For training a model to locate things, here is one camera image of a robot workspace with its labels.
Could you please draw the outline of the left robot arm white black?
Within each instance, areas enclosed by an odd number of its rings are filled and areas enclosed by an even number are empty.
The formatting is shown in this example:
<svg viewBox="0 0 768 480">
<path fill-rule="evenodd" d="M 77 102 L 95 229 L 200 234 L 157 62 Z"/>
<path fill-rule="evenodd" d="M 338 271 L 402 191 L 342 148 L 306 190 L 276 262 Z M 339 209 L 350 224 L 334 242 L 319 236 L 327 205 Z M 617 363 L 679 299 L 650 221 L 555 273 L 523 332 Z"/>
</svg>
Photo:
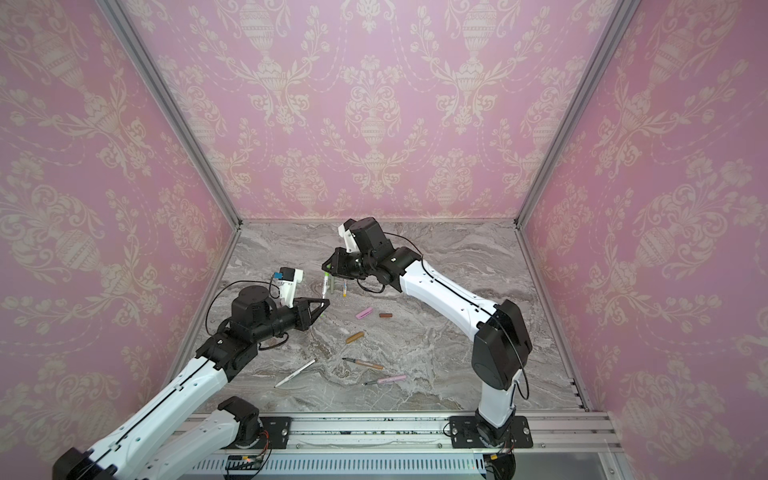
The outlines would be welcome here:
<svg viewBox="0 0 768 480">
<path fill-rule="evenodd" d="M 71 448 L 52 467 L 55 479 L 177 479 L 211 453 L 229 446 L 268 444 L 259 410 L 237 396 L 221 402 L 202 424 L 173 433 L 255 359 L 272 338 L 306 331 L 329 307 L 322 298 L 299 297 L 278 305 L 268 288 L 249 286 L 233 300 L 231 314 L 182 371 L 113 432 L 81 451 Z"/>
</svg>

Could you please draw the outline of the white marker bright green cap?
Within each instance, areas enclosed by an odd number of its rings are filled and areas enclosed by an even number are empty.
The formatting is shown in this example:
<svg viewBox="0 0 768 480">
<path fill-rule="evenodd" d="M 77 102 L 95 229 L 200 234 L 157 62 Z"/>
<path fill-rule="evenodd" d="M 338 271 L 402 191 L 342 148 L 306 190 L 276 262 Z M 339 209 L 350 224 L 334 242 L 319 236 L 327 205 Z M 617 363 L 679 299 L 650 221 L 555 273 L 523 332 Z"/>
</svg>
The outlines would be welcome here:
<svg viewBox="0 0 768 480">
<path fill-rule="evenodd" d="M 277 382 L 275 384 L 274 388 L 279 388 L 279 387 L 285 385 L 286 383 L 288 383 L 289 381 L 293 380 L 298 375 L 303 373 L 309 367 L 313 366 L 316 362 L 317 362 L 317 359 L 312 359 L 312 360 L 308 361 L 306 364 L 302 365 L 300 368 L 296 369 L 295 371 L 293 371 L 292 373 L 287 375 L 285 378 L 283 378 L 279 382 Z"/>
</svg>

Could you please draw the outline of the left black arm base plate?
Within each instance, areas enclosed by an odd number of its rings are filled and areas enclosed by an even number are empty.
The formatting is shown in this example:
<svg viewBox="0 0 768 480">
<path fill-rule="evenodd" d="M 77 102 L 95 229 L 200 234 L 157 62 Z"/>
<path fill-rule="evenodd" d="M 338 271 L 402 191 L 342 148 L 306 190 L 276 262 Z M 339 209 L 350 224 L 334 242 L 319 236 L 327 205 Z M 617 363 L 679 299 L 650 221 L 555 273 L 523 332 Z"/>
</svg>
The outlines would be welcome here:
<svg viewBox="0 0 768 480">
<path fill-rule="evenodd" d="M 267 416 L 243 419 L 235 423 L 235 436 L 220 449 L 283 450 L 287 448 L 292 418 Z"/>
</svg>

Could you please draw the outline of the white green marker pen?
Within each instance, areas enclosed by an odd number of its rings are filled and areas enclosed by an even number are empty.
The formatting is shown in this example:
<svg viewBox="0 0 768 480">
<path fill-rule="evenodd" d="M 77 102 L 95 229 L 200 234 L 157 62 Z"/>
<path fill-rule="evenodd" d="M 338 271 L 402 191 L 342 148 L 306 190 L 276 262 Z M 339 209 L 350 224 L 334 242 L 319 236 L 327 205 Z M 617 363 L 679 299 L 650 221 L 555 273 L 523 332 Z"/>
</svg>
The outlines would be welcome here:
<svg viewBox="0 0 768 480">
<path fill-rule="evenodd" d="M 329 279 L 330 278 L 331 278 L 330 274 L 328 274 L 327 272 L 324 273 L 324 276 L 323 276 L 323 288 L 322 288 L 322 298 L 323 299 L 327 298 L 328 290 L 329 290 L 329 282 L 330 282 Z"/>
</svg>

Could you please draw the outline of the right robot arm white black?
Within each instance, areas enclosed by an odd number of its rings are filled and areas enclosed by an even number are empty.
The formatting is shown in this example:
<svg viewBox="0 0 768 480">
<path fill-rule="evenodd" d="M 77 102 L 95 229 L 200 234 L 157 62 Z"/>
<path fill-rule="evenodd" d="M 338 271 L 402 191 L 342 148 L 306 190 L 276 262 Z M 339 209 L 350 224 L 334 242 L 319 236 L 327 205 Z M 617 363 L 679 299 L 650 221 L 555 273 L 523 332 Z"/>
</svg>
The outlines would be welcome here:
<svg viewBox="0 0 768 480">
<path fill-rule="evenodd" d="M 323 263 L 336 278 L 362 282 L 375 278 L 416 298 L 444 316 L 472 341 L 471 365 L 482 382 L 475 411 L 478 434 L 490 447 L 512 444 L 515 396 L 527 381 L 526 365 L 533 350 L 521 309 L 511 300 L 495 303 L 439 273 L 415 243 L 395 247 L 393 233 L 373 217 L 349 219 L 338 227 L 344 242 Z"/>
</svg>

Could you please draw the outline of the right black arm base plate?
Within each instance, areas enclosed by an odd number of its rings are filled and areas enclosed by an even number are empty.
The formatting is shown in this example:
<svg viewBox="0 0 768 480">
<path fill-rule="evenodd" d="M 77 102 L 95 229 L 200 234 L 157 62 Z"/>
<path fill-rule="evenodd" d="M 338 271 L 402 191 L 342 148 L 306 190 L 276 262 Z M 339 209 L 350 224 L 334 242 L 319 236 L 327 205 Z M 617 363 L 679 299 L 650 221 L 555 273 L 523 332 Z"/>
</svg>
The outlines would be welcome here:
<svg viewBox="0 0 768 480">
<path fill-rule="evenodd" d="M 523 416 L 512 416 L 494 427 L 477 415 L 456 415 L 448 419 L 447 434 L 455 449 L 528 449 L 534 446 L 531 428 Z"/>
</svg>

